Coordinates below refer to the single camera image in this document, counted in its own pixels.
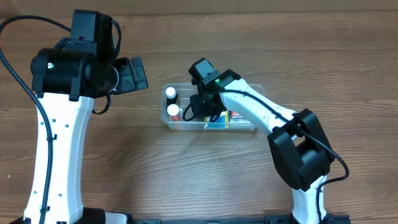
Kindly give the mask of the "blue yellow lozenge box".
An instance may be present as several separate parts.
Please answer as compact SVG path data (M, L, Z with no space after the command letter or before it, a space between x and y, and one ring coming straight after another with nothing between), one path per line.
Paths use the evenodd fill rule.
M204 119L204 129L228 129L229 127L229 111L222 111L220 115L208 116Z

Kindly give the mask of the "orange tube white cap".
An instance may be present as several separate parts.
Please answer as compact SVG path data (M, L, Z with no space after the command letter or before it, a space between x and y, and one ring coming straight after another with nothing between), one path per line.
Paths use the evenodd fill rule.
M173 122L181 121L181 109L179 105L170 104L167 107L167 114L169 116L169 120Z

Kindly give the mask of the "black tube white cap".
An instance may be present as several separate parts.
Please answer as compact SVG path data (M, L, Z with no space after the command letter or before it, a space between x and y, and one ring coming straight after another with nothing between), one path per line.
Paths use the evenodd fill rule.
M167 106L177 103L178 93L174 87L167 87L165 89L165 95L166 95Z

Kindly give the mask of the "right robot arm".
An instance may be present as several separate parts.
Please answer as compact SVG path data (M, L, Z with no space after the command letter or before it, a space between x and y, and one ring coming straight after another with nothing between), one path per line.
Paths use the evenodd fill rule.
M292 188L294 205L290 214L268 215L263 223L350 223L349 216L324 208L324 187L347 179L349 168L331 148L314 112L284 108L253 90L236 72L221 73L205 58L188 72L198 90L188 105L194 118L215 122L223 111L234 111L267 135L274 167Z

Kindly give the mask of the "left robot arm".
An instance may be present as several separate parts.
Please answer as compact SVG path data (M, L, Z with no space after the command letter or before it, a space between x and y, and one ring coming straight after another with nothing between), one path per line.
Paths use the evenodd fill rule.
M97 98L148 87L142 60L121 58L121 28L111 16L77 9L69 36L32 59L37 107L34 180L19 223L131 223L132 216L88 208L81 197L86 129Z

